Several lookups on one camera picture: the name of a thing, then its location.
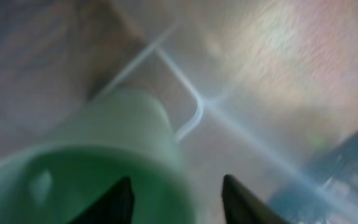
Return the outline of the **mint green cup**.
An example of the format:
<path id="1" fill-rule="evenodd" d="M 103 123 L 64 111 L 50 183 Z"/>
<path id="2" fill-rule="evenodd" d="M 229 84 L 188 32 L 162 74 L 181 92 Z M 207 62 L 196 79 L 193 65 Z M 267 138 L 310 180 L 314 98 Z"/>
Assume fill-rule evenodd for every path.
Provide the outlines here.
<path id="1" fill-rule="evenodd" d="M 121 88 L 0 161 L 0 223 L 71 223 L 129 182 L 132 223 L 197 223 L 183 153 L 161 102 Z"/>

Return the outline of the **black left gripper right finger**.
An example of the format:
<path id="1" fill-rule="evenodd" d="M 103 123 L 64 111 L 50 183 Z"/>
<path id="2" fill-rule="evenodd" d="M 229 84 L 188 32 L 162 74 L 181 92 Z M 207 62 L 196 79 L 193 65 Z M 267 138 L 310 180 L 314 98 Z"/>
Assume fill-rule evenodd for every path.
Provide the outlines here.
<path id="1" fill-rule="evenodd" d="M 221 198 L 227 224 L 288 224 L 231 174 L 223 178 Z"/>

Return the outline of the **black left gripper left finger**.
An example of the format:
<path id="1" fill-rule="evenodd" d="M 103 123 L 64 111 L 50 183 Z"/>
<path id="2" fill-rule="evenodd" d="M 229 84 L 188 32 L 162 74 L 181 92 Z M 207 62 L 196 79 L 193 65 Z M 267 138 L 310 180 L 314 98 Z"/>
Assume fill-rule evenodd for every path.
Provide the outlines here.
<path id="1" fill-rule="evenodd" d="M 123 177 L 69 224 L 131 224 L 135 195 L 129 177 Z"/>

